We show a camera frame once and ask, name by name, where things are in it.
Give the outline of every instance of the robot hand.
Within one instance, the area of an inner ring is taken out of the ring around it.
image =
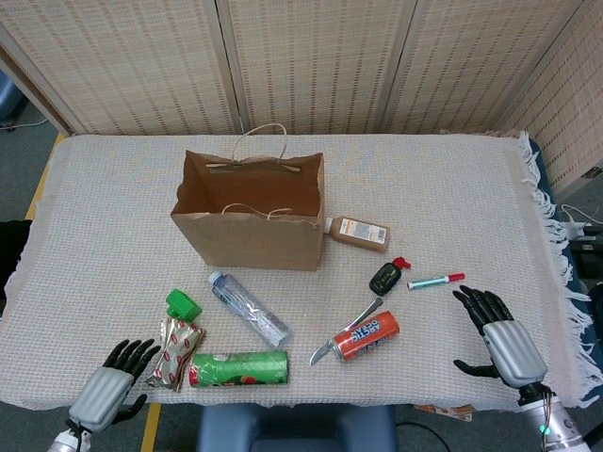
[[[160,346],[147,349],[153,339],[143,343],[128,343],[128,340],[120,342],[105,363],[94,371],[69,409],[70,419],[67,425],[70,429],[58,435],[49,452],[88,451],[92,433],[132,419],[138,414],[147,399],[146,395],[141,395],[132,406],[124,410],[120,411],[120,407]]]
[[[468,375],[500,377],[518,389],[520,410],[538,435],[543,451],[590,451],[561,401],[541,383],[548,369],[523,325],[513,319],[502,299],[492,292],[464,285],[461,291],[452,293],[467,309],[493,364],[475,367],[460,360],[454,364]]]
[[[542,381],[548,370],[546,364],[526,329],[513,319],[502,299],[464,285],[461,290],[452,293],[467,309],[493,364],[474,367],[461,360],[455,360],[454,364],[475,377],[500,377],[515,389]]]

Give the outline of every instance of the water bottle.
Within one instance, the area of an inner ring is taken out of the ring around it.
[[[278,348],[289,335],[288,327],[276,315],[245,289],[232,275],[214,271],[209,275],[212,292],[228,308],[240,315],[273,349]]]

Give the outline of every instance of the tan lotion bottle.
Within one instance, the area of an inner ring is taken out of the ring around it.
[[[338,242],[378,252],[385,252],[389,243],[388,227],[350,217],[326,217],[324,233]]]

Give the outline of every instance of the chip can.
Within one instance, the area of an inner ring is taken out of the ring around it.
[[[389,311],[371,317],[353,330],[340,332],[334,338],[334,350],[346,362],[372,350],[378,344],[399,333],[396,318]]]
[[[188,382],[193,387],[279,384],[287,381],[285,351],[197,354]]]

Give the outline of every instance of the bottle label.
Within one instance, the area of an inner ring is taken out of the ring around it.
[[[361,238],[369,242],[385,243],[387,230],[374,224],[367,224],[353,219],[343,218],[339,233],[350,237]]]

